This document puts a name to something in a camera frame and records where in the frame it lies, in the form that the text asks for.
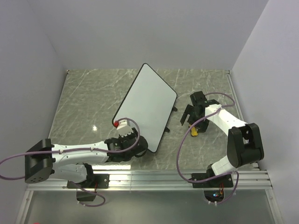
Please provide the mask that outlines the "yellow bone-shaped eraser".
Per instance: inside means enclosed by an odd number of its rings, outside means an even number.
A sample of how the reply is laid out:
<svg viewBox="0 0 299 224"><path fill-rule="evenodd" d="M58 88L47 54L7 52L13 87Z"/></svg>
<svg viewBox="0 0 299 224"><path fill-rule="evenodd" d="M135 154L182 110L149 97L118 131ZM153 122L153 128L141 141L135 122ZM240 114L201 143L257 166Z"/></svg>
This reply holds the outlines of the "yellow bone-shaped eraser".
<svg viewBox="0 0 299 224"><path fill-rule="evenodd" d="M198 135L198 131L195 127L192 127L191 130L190 130L190 134L192 137L195 137Z"/></svg>

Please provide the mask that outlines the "white whiteboard black frame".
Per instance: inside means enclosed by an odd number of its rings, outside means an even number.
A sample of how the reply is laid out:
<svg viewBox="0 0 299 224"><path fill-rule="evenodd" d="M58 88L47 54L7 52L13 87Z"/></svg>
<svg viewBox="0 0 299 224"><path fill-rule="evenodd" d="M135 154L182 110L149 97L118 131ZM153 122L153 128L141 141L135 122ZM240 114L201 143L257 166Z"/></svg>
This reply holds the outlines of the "white whiteboard black frame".
<svg viewBox="0 0 299 224"><path fill-rule="evenodd" d="M175 90L147 63L144 63L112 118L134 120L148 149L155 153L177 99Z"/></svg>

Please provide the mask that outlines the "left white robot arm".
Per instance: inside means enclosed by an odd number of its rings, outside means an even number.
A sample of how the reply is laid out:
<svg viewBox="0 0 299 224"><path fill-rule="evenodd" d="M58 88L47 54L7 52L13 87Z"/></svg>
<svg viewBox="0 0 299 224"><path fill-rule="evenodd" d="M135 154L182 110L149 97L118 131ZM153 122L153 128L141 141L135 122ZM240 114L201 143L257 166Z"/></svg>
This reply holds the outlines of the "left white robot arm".
<svg viewBox="0 0 299 224"><path fill-rule="evenodd" d="M25 183L35 184L49 178L62 179L88 188L94 184L94 164L129 161L142 157L148 143L136 133L85 145L52 144L44 139L25 155Z"/></svg>

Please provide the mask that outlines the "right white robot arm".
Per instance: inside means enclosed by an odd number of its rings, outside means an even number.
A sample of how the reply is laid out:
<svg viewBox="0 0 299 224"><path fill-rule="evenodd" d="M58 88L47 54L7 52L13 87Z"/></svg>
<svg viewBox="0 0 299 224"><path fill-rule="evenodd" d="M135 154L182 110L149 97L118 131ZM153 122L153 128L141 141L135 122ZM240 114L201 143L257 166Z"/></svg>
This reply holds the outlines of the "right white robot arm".
<svg viewBox="0 0 299 224"><path fill-rule="evenodd" d="M188 133L198 123L209 120L218 126L228 137L226 156L211 165L212 171L203 180L189 180L183 176L179 168L179 154ZM239 167L261 161L264 158L263 144L260 129L255 123L246 123L220 104L210 105L205 108L205 116L193 122L186 131L177 152L176 168L178 175L189 183L207 182L210 186L218 186L223 176L236 173Z"/></svg>

